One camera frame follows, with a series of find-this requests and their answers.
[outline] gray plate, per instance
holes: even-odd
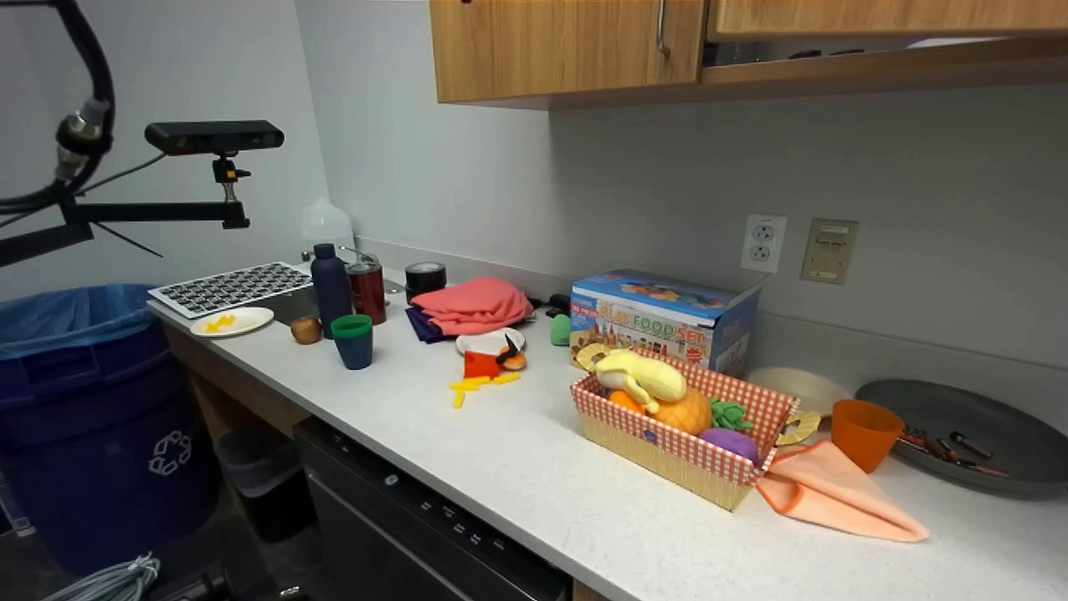
[[[1010,497],[1068,490],[1068,437],[1019,407],[928,381],[870,381],[857,399],[897,412],[912,432],[928,432],[941,441],[961,432],[991,459],[984,466],[1001,476],[961,469],[921,448],[897,445],[896,456],[921,470]]]

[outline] upper cabinet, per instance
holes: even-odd
[[[432,0],[432,26],[445,104],[1068,82],[1068,0]]]

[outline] dishwasher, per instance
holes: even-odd
[[[324,571],[352,599],[564,601],[570,579],[324,422],[296,429]]]

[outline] cabinet handle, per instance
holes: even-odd
[[[668,3],[671,0],[662,0],[662,12],[656,12],[656,52],[668,57],[671,47],[668,47]]]

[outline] white countertop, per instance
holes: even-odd
[[[991,497],[888,459],[875,480],[928,546],[799,524],[759,490],[728,515],[582,437],[582,371],[547,344],[547,317],[527,328],[524,379],[457,412],[460,358],[422,344],[397,304],[367,371],[285,325],[209,348],[606,599],[1068,599],[1068,497]]]

